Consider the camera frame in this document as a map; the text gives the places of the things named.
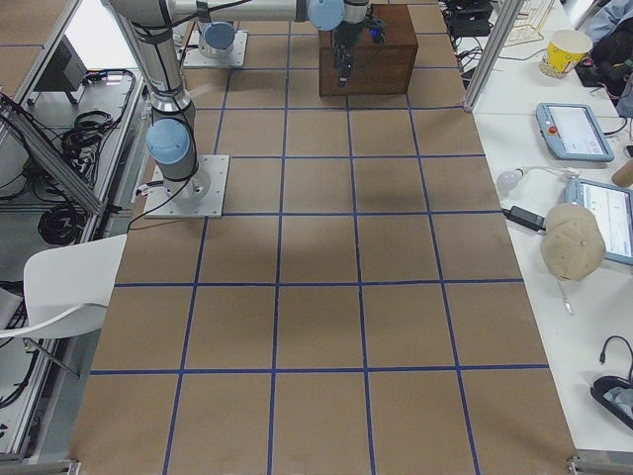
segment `tablet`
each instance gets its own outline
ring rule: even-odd
[[[583,205],[595,215],[606,244],[606,258],[633,265],[633,192],[615,185],[574,178],[565,192],[570,203]]]
[[[557,158],[611,161],[615,157],[590,106],[541,103],[536,106],[536,120]]]

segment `black cable bundle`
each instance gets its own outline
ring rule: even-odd
[[[38,232],[49,244],[69,245],[81,237],[85,224],[85,215],[72,203],[60,203],[42,214]]]

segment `power adapter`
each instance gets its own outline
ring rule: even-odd
[[[518,206],[513,206],[509,210],[503,209],[503,215],[507,220],[522,225],[529,230],[536,232],[545,231],[545,218]]]

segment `electronic device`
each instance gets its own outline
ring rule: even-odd
[[[73,92],[79,89],[86,75],[86,66],[66,36],[61,38],[42,77],[35,87],[37,92]]]
[[[564,160],[611,161],[615,158],[591,107],[541,103],[536,120],[545,143]]]
[[[584,206],[595,215],[606,244],[607,259],[633,265],[632,190],[574,178],[565,190],[565,199]]]

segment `beige cap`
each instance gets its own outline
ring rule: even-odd
[[[545,217],[541,253],[547,268],[560,280],[583,280],[602,263],[606,247],[593,213],[566,203]]]

